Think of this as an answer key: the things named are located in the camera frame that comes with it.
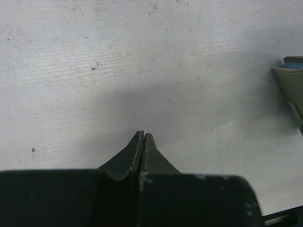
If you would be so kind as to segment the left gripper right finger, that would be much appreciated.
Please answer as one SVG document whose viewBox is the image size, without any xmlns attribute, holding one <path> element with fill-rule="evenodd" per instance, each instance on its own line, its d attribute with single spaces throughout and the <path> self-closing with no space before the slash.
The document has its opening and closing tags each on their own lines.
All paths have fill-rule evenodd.
<svg viewBox="0 0 303 227">
<path fill-rule="evenodd" d="M 146 134 L 139 178 L 141 227 L 262 227 L 251 185 L 237 175 L 183 174 Z"/>
</svg>

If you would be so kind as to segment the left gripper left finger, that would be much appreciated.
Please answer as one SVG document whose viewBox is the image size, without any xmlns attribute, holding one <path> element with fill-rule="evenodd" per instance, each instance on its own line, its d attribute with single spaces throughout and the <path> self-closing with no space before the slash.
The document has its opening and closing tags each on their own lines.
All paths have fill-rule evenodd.
<svg viewBox="0 0 303 227">
<path fill-rule="evenodd" d="M 96 169 L 0 174 L 3 227 L 132 227 L 144 132 Z"/>
</svg>

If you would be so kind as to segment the grey card holder wallet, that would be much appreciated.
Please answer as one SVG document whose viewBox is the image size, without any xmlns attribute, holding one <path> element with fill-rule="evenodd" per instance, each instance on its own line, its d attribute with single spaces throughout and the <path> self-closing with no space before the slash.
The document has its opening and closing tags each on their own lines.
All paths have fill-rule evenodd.
<svg viewBox="0 0 303 227">
<path fill-rule="evenodd" d="M 303 57 L 286 56 L 283 63 L 273 67 L 275 77 L 296 126 L 303 131 Z"/>
</svg>

